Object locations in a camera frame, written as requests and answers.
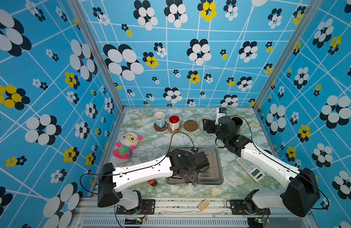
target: vent grille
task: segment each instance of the vent grille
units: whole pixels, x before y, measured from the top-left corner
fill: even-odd
[[[124,226],[124,219],[119,218]],[[86,217],[83,228],[86,227],[119,227],[113,217]],[[142,227],[249,227],[247,218],[170,218],[170,217],[148,217]]]

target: wooden block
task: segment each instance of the wooden block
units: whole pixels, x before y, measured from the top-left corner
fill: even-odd
[[[204,209],[206,209],[206,207],[208,207],[210,205],[210,203],[205,199],[204,201],[202,201],[202,203],[200,203],[197,207],[200,209],[200,211],[202,212]]]

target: wall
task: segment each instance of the wall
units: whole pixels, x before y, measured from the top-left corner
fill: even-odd
[[[250,107],[308,3],[80,1],[123,104],[138,107]]]
[[[65,0],[0,1],[0,228],[66,227],[97,171],[118,110],[80,27]]]
[[[319,226],[351,227],[351,5],[323,1],[258,115],[282,161],[315,172]]]

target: coffee cup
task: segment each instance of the coffee cup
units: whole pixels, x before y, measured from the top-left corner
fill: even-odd
[[[172,131],[177,130],[181,126],[181,118],[177,115],[173,115],[169,117],[169,127]]]
[[[164,125],[165,125],[165,114],[164,114],[164,112],[156,112],[154,114],[154,121],[155,121],[155,124],[159,128],[164,127]]]
[[[209,116],[209,115],[203,115],[203,116],[201,116],[201,118],[200,118],[199,121],[198,121],[198,128],[199,128],[201,131],[206,132],[205,130],[203,130],[203,119],[212,120],[212,117]]]

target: cork coaster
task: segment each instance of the cork coaster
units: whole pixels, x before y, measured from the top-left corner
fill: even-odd
[[[198,124],[194,120],[187,120],[184,122],[184,130],[188,132],[194,132],[195,130],[197,130],[197,128]]]
[[[158,132],[165,131],[165,130],[167,130],[167,128],[168,128],[167,122],[165,122],[165,125],[162,128],[158,127],[158,125],[156,123],[154,123],[154,129]]]
[[[175,129],[174,131],[172,131],[172,129],[168,125],[168,130],[170,131],[170,133],[180,132],[182,130],[182,127],[183,127],[183,124],[181,123],[178,129]]]

